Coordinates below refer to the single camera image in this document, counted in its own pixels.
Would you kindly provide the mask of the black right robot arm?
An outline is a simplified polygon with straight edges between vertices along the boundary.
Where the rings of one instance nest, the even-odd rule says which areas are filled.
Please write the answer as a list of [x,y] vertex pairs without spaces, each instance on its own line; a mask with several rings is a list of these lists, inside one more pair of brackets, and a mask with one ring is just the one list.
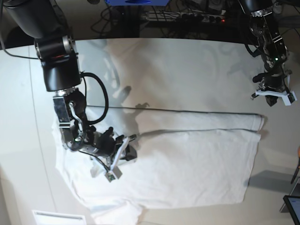
[[[48,92],[54,92],[53,105],[58,118],[62,143],[71,151],[82,151],[97,160],[132,161],[137,153],[126,138],[113,136],[113,128],[99,133],[95,125],[108,113],[109,98],[105,85],[93,73],[79,70],[78,54],[72,31],[63,12],[53,0],[3,0],[1,10],[6,10],[21,30],[34,39],[37,60],[41,62],[44,83]],[[86,97],[78,85],[85,78],[93,78],[100,85],[105,108],[103,114],[89,120],[86,115]]]

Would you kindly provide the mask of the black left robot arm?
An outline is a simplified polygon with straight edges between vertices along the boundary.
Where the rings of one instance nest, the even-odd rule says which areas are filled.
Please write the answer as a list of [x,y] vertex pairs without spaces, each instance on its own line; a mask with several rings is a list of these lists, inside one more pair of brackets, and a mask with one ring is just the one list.
[[290,94],[285,78],[284,64],[288,59],[288,51],[278,30],[278,23],[273,15],[271,0],[240,0],[242,12],[249,17],[249,29],[257,38],[256,51],[261,54],[264,72],[253,77],[258,84],[258,91],[251,97],[265,96],[269,106],[279,99],[279,94]]

